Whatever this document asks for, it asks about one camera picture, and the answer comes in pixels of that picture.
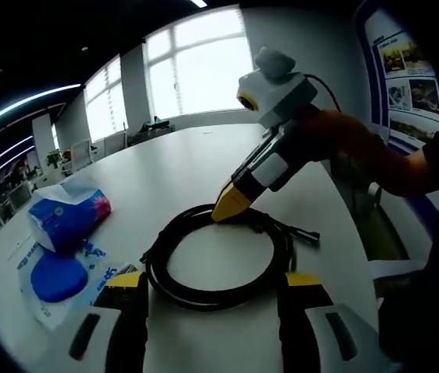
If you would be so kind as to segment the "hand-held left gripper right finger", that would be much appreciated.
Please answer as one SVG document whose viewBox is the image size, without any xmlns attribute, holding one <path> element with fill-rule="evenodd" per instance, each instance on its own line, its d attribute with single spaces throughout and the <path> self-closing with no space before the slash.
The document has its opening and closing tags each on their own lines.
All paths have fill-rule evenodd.
<svg viewBox="0 0 439 373">
<path fill-rule="evenodd" d="M 277 287 L 285 372 L 381 372 L 376 330 L 332 301 L 311 274 L 285 273 Z"/>
</svg>

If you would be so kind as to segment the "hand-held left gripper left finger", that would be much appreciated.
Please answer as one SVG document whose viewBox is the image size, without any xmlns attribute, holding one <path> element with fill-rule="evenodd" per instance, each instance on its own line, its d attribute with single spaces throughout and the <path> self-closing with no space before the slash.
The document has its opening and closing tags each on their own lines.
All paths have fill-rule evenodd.
<svg viewBox="0 0 439 373">
<path fill-rule="evenodd" d="M 61 370 L 142 372 L 147 318 L 146 273 L 112 277 L 92 305 L 71 312 L 61 324 Z"/>
</svg>

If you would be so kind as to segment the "person's right hand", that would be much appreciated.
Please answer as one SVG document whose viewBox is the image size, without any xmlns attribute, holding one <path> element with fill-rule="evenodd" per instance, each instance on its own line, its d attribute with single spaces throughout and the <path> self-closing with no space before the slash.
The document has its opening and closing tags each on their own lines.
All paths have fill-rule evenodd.
<svg viewBox="0 0 439 373">
<path fill-rule="evenodd" d="M 298 113 L 301 157 L 306 162 L 329 159 L 339 151 L 344 115 L 334 110 L 307 107 Z"/>
</svg>

